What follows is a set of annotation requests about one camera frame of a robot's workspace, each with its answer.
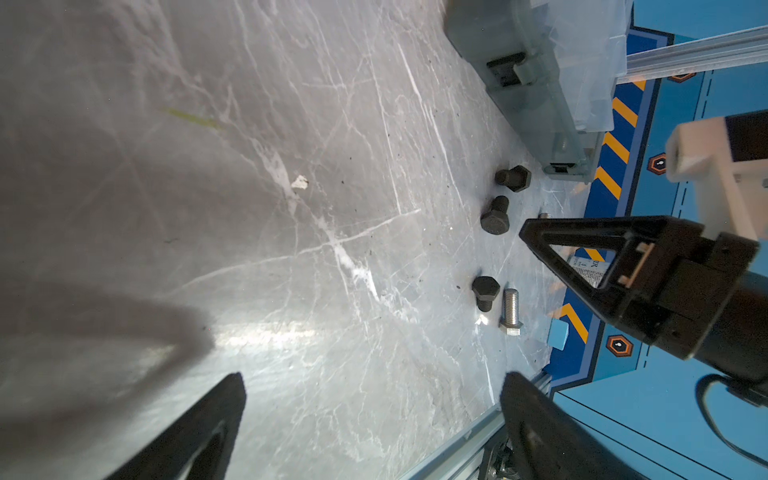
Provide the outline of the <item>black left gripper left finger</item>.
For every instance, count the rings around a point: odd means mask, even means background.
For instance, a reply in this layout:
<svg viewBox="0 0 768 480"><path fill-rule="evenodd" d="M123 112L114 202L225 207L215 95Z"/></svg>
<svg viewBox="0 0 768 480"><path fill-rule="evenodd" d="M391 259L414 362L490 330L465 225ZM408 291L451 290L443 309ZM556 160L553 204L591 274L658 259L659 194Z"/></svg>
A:
<svg viewBox="0 0 768 480"><path fill-rule="evenodd" d="M234 450L246 390L225 376L110 479L223 479Z"/></svg>

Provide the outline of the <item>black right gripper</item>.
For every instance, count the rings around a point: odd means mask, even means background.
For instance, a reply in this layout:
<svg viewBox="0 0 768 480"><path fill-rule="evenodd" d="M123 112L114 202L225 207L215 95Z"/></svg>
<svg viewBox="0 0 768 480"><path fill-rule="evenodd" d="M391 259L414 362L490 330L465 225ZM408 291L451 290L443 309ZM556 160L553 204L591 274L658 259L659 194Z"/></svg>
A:
<svg viewBox="0 0 768 480"><path fill-rule="evenodd" d="M767 381L767 279L750 272L757 242L665 216L529 219L520 238L597 316L684 360L747 384ZM597 286L557 246L603 248Z"/></svg>

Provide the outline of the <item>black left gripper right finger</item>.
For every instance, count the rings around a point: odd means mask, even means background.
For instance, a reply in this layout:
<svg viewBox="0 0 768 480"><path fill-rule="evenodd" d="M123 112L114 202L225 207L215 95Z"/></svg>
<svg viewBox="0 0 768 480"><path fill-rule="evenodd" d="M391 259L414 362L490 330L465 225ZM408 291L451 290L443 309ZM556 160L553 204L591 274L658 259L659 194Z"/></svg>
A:
<svg viewBox="0 0 768 480"><path fill-rule="evenodd" d="M640 479L531 381L509 372L500 407L523 479Z"/></svg>

